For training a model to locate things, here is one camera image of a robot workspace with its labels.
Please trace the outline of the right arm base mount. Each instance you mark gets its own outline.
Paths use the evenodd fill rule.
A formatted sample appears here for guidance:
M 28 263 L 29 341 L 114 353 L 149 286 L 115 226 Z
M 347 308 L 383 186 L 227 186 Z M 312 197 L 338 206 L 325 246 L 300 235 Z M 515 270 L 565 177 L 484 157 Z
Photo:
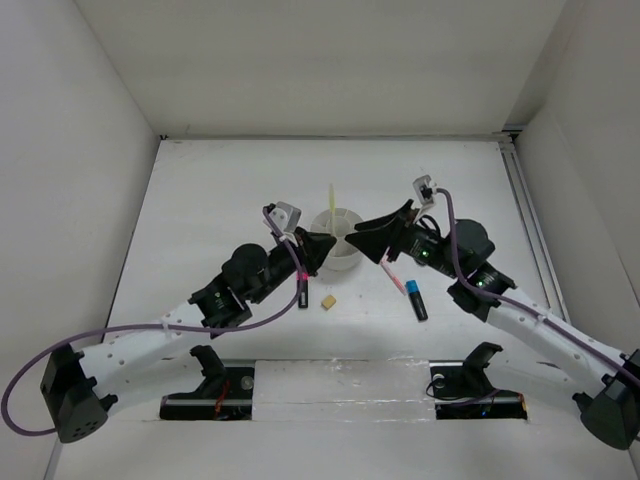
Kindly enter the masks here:
M 463 360 L 429 363 L 425 394 L 434 401 L 437 420 L 528 419 L 524 397 L 495 389 L 486 376 L 490 360 L 502 350 L 483 342 Z

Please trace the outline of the yellow thin highlighter pen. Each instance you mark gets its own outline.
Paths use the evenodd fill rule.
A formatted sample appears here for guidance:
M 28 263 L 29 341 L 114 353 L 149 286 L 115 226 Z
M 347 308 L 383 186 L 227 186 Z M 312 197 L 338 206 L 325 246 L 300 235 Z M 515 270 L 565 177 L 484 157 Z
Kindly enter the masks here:
M 328 230 L 330 231 L 330 233 L 333 236 L 336 236 L 336 229 L 335 229 L 336 203 L 335 203 L 335 190 L 334 190 L 333 183 L 329 184 L 328 199 L 329 199 L 330 217 L 329 217 L 329 222 L 328 222 L 328 227 L 327 228 L 328 228 Z

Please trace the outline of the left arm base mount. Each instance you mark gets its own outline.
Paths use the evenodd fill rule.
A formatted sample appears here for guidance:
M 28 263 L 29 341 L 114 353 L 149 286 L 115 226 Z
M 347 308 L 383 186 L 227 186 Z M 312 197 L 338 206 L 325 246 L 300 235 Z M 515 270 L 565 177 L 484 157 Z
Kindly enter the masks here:
M 159 418 L 165 421 L 249 421 L 252 419 L 255 363 L 225 364 L 211 346 L 193 347 L 201 382 L 187 392 L 164 396 Z

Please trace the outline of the pink thin highlighter pen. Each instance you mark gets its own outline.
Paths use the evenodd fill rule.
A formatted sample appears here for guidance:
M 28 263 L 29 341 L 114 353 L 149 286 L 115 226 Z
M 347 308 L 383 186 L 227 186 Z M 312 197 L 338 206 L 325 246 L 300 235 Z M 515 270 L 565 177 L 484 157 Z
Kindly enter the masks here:
M 387 277 L 392 281 L 392 283 L 394 284 L 394 286 L 398 289 L 398 291 L 403 295 L 406 296 L 407 292 L 406 292 L 406 288 L 405 285 L 403 284 L 403 282 L 398 278 L 398 276 L 392 271 L 391 267 L 389 266 L 389 264 L 385 261 L 382 260 L 380 262 L 380 266 L 382 268 L 382 270 L 385 272 L 385 274 L 387 275 Z

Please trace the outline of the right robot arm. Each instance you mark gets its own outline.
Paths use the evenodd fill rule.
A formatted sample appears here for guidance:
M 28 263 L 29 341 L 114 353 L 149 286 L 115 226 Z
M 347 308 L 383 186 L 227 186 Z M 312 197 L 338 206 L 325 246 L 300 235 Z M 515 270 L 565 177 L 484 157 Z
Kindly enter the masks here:
M 575 329 L 538 305 L 489 261 L 495 245 L 477 221 L 448 214 L 449 233 L 421 224 L 406 202 L 396 212 L 356 225 L 346 241 L 379 263 L 401 254 L 452 279 L 447 292 L 464 312 L 523 342 L 549 361 L 544 372 L 495 366 L 489 356 L 467 364 L 462 381 L 473 393 L 488 395 L 499 375 L 510 373 L 507 389 L 540 394 L 576 414 L 602 443 L 627 450 L 639 439 L 639 354 L 625 353 Z

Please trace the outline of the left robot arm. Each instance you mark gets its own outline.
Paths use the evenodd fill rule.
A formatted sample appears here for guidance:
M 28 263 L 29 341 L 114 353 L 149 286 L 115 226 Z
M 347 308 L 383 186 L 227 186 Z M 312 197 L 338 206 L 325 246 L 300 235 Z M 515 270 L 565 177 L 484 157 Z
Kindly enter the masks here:
M 111 327 L 112 340 L 81 350 L 72 339 L 56 344 L 40 391 L 60 442 L 84 439 L 117 411 L 143 402 L 151 368 L 182 351 L 199 362 L 188 374 L 190 387 L 204 398 L 221 397 L 228 375 L 210 341 L 253 329 L 251 305 L 290 278 L 316 273 L 337 242 L 301 227 L 291 237 L 277 232 L 274 238 L 271 250 L 254 243 L 237 247 L 213 280 L 156 321 Z

